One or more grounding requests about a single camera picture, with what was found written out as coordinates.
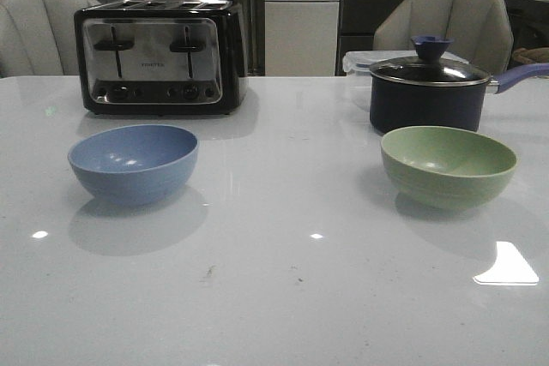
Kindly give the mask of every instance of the toaster logo text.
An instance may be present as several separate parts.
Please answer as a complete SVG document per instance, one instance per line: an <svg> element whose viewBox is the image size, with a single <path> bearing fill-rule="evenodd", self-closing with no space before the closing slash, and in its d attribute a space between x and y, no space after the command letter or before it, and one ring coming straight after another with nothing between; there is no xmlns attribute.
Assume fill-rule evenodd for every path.
<svg viewBox="0 0 549 366"><path fill-rule="evenodd" d="M163 63L141 63L143 68L163 68Z"/></svg>

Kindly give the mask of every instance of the bowl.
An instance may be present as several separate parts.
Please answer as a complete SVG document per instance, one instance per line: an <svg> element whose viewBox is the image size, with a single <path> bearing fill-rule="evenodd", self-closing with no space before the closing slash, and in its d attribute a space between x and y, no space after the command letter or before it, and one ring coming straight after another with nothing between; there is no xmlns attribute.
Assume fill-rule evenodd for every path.
<svg viewBox="0 0 549 366"><path fill-rule="evenodd" d="M96 198L124 206L160 199L192 174L198 140L175 126L142 124L110 129L76 143L69 163Z"/></svg>
<svg viewBox="0 0 549 366"><path fill-rule="evenodd" d="M515 153L499 141L442 126L392 130L383 136L381 151L389 179L403 194L450 210L497 197L517 163Z"/></svg>

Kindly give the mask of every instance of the chair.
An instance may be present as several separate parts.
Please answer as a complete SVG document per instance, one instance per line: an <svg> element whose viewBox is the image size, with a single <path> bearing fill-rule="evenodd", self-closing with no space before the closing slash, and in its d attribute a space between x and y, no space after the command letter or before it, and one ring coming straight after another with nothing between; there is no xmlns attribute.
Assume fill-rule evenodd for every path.
<svg viewBox="0 0 549 366"><path fill-rule="evenodd" d="M78 75L73 15L96 0L0 0L0 77Z"/></svg>
<svg viewBox="0 0 549 366"><path fill-rule="evenodd" d="M413 49L410 37L453 38L448 51L497 74L513 46L504 0L404 0L374 34L374 50Z"/></svg>

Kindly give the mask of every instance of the pot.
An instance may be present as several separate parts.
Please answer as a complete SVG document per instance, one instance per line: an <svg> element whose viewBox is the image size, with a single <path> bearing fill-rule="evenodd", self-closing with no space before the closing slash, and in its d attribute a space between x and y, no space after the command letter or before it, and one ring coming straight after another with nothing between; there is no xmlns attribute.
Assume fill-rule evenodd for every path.
<svg viewBox="0 0 549 366"><path fill-rule="evenodd" d="M549 63L536 63L492 76L472 64L441 59L451 39L415 36L412 41L417 57L370 66L370 122L380 132L420 125L477 131L486 93L501 93L528 77L549 75Z"/></svg>

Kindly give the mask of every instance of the black toaster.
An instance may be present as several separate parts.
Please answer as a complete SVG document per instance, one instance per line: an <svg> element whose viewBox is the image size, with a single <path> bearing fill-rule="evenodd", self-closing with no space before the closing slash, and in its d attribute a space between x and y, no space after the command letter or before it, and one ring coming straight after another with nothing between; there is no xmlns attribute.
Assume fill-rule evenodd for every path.
<svg viewBox="0 0 549 366"><path fill-rule="evenodd" d="M98 114L222 114L246 91L242 8L123 0L75 13L84 106Z"/></svg>

